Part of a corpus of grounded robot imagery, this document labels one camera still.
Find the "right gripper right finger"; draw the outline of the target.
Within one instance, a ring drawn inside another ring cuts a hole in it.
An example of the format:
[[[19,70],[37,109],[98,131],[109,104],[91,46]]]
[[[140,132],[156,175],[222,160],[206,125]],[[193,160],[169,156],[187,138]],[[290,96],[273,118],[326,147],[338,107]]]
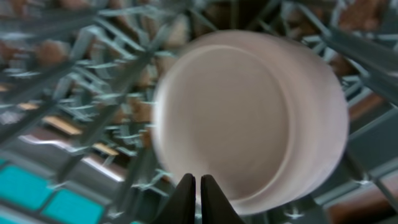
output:
[[[244,224],[212,175],[201,177],[202,224]]]

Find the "white bowl with peanuts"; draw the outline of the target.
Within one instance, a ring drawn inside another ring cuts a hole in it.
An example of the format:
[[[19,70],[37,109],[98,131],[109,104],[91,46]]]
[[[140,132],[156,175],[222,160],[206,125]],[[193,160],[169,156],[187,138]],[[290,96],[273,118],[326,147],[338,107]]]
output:
[[[240,215],[314,191],[349,132],[330,66],[300,42],[224,30],[189,43],[155,91],[152,139],[173,182],[212,175]]]

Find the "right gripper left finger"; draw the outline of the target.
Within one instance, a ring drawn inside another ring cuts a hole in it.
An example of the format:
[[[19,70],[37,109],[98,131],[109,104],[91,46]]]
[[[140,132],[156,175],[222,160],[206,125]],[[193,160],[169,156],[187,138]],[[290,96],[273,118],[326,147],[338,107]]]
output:
[[[194,224],[195,209],[196,180],[185,174],[152,224]]]

